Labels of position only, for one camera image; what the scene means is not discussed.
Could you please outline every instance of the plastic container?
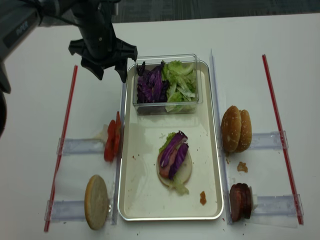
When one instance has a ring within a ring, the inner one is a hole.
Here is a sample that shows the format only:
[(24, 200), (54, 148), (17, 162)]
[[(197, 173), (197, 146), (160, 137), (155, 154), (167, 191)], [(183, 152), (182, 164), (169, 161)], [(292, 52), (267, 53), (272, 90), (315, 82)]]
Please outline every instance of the plastic container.
[(201, 77), (196, 74), (199, 70), (199, 61), (195, 54), (184, 55), (167, 55), (167, 56), (148, 56), (138, 57), (135, 65), (141, 65), (145, 62), (145, 69), (152, 70), (157, 65), (164, 61), (166, 64), (172, 61), (180, 61), (183, 65), (193, 65), (195, 72), (196, 86), (195, 98), (193, 101), (184, 102), (154, 102), (154, 103), (138, 103), (138, 73), (137, 69), (134, 70), (134, 89), (133, 89), (133, 106), (138, 115), (156, 115), (156, 114), (186, 114), (194, 113), (197, 105), (202, 102), (201, 93)]

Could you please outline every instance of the metal tray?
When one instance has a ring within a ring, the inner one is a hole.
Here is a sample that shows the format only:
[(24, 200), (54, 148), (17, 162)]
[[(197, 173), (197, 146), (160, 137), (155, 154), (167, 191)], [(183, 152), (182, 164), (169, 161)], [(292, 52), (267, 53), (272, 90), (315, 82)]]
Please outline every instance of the metal tray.
[[(120, 167), (118, 211), (127, 221), (213, 220), (224, 208), (221, 172), (213, 118), (208, 65), (200, 61), (203, 102), (195, 113), (137, 115), (133, 106), (134, 67), (128, 70), (125, 97), (123, 150)], [(168, 190), (158, 179), (159, 148), (168, 133), (183, 131), (188, 136), (192, 174), (188, 195)], [(206, 204), (200, 203), (205, 191)]]

